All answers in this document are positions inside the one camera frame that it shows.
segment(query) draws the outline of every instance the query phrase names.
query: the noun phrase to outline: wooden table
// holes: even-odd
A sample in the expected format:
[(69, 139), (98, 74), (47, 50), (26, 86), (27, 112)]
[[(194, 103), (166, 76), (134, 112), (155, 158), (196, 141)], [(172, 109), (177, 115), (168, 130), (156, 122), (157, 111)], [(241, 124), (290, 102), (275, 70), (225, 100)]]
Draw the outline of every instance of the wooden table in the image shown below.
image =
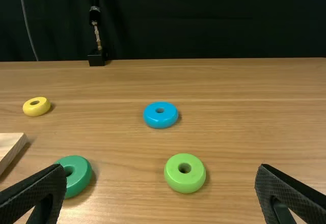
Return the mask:
[[(22, 105), (36, 96), (53, 110), (29, 118)], [(181, 120), (148, 128), (142, 112), (160, 100)], [(64, 201), (58, 223), (261, 224), (261, 163), (326, 192), (326, 59), (0, 63), (0, 118), (0, 132), (30, 139), (0, 190), (63, 156), (89, 159), (94, 178)], [(164, 181), (167, 159), (181, 152), (207, 168), (194, 194)]]

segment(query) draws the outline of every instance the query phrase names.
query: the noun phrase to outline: green ring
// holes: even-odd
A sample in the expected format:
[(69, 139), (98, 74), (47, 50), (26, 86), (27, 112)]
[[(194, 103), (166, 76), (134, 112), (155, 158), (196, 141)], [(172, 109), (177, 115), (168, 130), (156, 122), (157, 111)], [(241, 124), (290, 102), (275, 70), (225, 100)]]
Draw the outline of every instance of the green ring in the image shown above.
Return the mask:
[(164, 178), (173, 190), (192, 193), (203, 186), (206, 180), (206, 169), (196, 156), (176, 154), (165, 165)]
[(65, 199), (71, 198), (83, 191), (92, 178), (91, 164), (84, 157), (72, 155), (59, 159), (55, 164), (63, 166), (67, 176), (67, 191)]

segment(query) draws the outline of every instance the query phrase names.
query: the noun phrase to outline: plastic ring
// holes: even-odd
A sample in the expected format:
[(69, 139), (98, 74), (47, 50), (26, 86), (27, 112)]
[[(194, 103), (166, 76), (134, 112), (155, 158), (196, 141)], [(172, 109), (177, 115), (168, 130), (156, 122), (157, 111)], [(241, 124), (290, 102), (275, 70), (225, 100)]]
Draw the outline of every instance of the plastic ring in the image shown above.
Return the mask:
[(146, 124), (156, 129), (172, 126), (178, 120), (177, 108), (167, 102), (155, 102), (148, 105), (143, 114)]
[(50, 108), (50, 101), (44, 97), (36, 97), (27, 100), (22, 106), (24, 114), (31, 117), (41, 116), (48, 112)]
[(164, 178), (173, 190), (192, 193), (203, 186), (206, 180), (206, 169), (196, 156), (176, 154), (165, 165)]
[(65, 199), (74, 197), (83, 191), (92, 178), (91, 164), (84, 157), (72, 155), (59, 159), (55, 164), (63, 166), (67, 177)]

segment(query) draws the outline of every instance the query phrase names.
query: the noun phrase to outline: light green ring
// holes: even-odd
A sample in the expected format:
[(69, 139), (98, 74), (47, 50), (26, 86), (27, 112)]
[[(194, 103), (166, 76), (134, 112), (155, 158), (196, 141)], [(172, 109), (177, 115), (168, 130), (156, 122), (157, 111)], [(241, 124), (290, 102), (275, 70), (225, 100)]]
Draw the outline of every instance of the light green ring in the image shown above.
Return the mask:
[[(182, 173), (179, 166), (188, 164), (191, 170)], [(201, 188), (206, 180), (206, 169), (199, 158), (191, 154), (176, 154), (165, 165), (164, 178), (168, 185), (180, 193), (192, 193)]]

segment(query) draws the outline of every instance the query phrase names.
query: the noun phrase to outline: black background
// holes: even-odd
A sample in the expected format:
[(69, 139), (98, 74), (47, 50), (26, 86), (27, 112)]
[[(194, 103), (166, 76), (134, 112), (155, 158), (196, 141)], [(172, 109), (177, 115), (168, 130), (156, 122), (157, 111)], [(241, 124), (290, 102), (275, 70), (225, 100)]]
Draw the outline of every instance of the black background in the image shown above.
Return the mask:
[[(0, 61), (35, 60), (20, 0), (1, 0)], [(89, 0), (25, 0), (40, 60), (85, 60)], [(326, 56), (326, 0), (100, 0), (111, 59)]]

